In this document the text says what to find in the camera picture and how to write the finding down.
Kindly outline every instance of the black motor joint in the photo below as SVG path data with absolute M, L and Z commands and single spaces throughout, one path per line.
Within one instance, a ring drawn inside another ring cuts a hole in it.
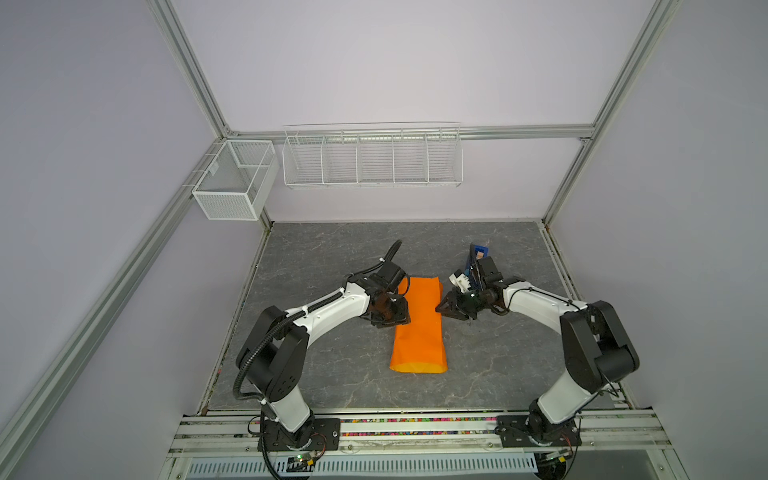
M 375 273 L 358 273 L 347 281 L 362 287 L 370 296 L 367 311 L 361 318 L 377 328 L 405 325 L 411 322 L 408 302 L 398 293 L 406 272 L 390 260 L 384 260 Z

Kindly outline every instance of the white wire shelf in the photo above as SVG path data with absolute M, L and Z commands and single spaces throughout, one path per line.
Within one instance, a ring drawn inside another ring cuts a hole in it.
M 336 132 L 322 127 L 322 134 L 305 126 L 286 127 L 283 173 L 288 187 L 427 187 L 462 182 L 458 124 L 345 125 Z
M 271 141 L 227 140 L 192 194 L 211 220 L 259 220 L 279 169 Z

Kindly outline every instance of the aluminum frame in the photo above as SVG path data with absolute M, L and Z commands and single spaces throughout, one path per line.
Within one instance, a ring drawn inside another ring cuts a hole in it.
M 578 175 L 584 169 L 585 164 L 594 154 L 595 148 L 605 136 L 605 132 L 616 117 L 616 113 L 629 95 L 632 84 L 648 62 L 650 54 L 656 47 L 661 35 L 667 30 L 681 2 L 682 0 L 656 0 L 640 34 L 632 45 L 627 60 L 621 67 L 613 87 L 611 87 L 611 91 L 608 93 L 603 106 L 594 119 L 594 133 L 590 138 L 582 138 L 581 148 L 547 208 L 543 219 L 545 225 L 552 223 L 562 208 L 566 198 L 568 198 L 568 194 L 578 179 Z
M 398 454 L 435 453 L 485 453 L 492 456 L 503 452 L 552 452 L 560 449 L 502 447 L 501 439 L 493 433 L 495 417 L 510 413 L 528 414 L 482 409 L 433 409 L 431 412 L 421 410 L 415 413 L 337 409 L 324 410 L 317 416 L 343 420 L 339 430 L 339 450 L 327 452 L 329 458 L 342 455 L 381 455 L 386 458 Z M 210 411 L 202 417 L 184 418 L 171 443 L 160 478 L 186 478 L 193 458 L 261 455 L 257 450 L 258 438 L 247 431 L 248 426 L 252 432 L 258 431 L 258 427 L 250 423 L 255 415 L 258 412 L 222 410 Z M 361 419 L 378 421 L 354 422 Z M 579 419 L 583 440 L 580 450 L 659 452 L 652 457 L 655 465 L 661 462 L 661 458 L 673 458 L 667 454 L 674 453 L 673 446 L 653 410 L 587 410 L 579 415 Z M 381 435 L 382 432 L 409 434 Z M 436 435 L 435 432 L 448 433 Z
M 370 135 L 373 137 L 381 135 L 398 134 L 401 129 L 359 129 L 344 130 L 348 135 Z M 410 128 L 409 131 L 418 132 L 418 128 Z M 312 134 L 317 136 L 338 135 L 340 130 L 313 130 Z M 563 125 L 512 125 L 500 127 L 466 127 L 462 126 L 459 132 L 459 138 L 465 140 L 507 140 L 515 138 L 589 138 L 594 133 L 594 127 L 591 124 L 563 124 Z M 232 140 L 271 140 L 275 145 L 285 144 L 285 131 L 252 131 L 252 132 L 232 132 L 229 137 Z
M 0 433 L 0 480 L 11 478 L 131 299 L 193 202 L 192 189 L 218 151 L 215 140 L 141 239 L 67 344 Z
M 160 28 L 168 48 L 176 58 L 179 69 L 187 79 L 197 103 L 203 109 L 211 130 L 217 137 L 226 137 L 230 134 L 230 128 L 224 120 L 219 104 L 216 102 L 213 91 L 203 74 L 203 69 L 197 61 L 184 28 L 181 26 L 179 16 L 170 0 L 147 0 L 147 5 L 154 15 L 157 26 Z

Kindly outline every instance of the red wire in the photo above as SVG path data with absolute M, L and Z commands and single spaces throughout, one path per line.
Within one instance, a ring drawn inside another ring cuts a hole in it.
M 568 435 L 563 434 L 563 438 L 568 443 L 568 450 L 571 451 L 571 454 L 573 455 L 574 448 L 571 446 L 571 440 L 568 438 Z

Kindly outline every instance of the white wall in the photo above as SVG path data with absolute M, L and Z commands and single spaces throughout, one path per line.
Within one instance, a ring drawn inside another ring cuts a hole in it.
M 692 480 L 764 478 L 768 4 L 684 2 L 554 222 Z
M 260 240 L 193 205 L 15 480 L 156 478 L 193 415 Z
M 279 221 L 542 218 L 579 141 L 477 140 L 462 146 L 464 181 L 458 187 L 291 190 L 281 171 L 266 209 Z
M 591 123 L 653 0 L 176 0 L 235 131 Z
M 4 2 L 0 428 L 213 134 L 142 0 Z

